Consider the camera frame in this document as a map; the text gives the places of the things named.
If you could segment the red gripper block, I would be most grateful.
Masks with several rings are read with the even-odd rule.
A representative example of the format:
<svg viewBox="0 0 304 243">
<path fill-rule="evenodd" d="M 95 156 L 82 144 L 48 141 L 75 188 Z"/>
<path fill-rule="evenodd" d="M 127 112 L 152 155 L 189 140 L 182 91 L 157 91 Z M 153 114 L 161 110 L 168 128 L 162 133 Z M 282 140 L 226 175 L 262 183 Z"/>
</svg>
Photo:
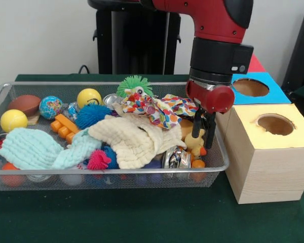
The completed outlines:
<svg viewBox="0 0 304 243">
<path fill-rule="evenodd" d="M 226 113 L 234 104 L 235 95 L 231 86 L 210 85 L 198 81 L 189 80 L 186 84 L 187 96 L 198 105 L 194 116 L 192 137 L 198 138 L 201 129 L 202 109 L 205 110 L 204 127 L 207 132 L 206 149 L 212 147 L 216 129 L 215 112 Z"/>
</svg>

